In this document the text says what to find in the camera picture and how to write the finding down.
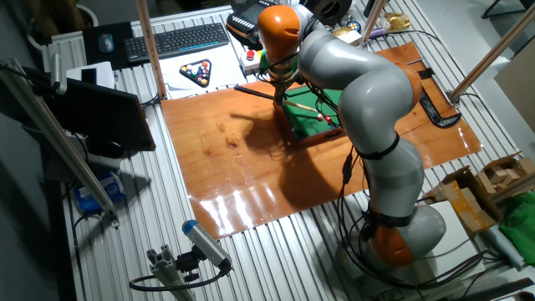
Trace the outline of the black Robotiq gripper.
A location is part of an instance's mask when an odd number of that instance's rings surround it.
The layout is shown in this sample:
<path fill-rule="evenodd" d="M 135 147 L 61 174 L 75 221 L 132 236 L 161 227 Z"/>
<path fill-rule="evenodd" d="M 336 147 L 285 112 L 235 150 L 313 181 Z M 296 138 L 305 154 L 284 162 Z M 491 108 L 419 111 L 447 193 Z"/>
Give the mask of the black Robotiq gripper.
<path fill-rule="evenodd" d="M 288 100 L 286 90 L 293 84 L 295 72 L 270 71 L 270 84 L 275 88 L 274 102 L 276 105 L 285 104 Z"/>

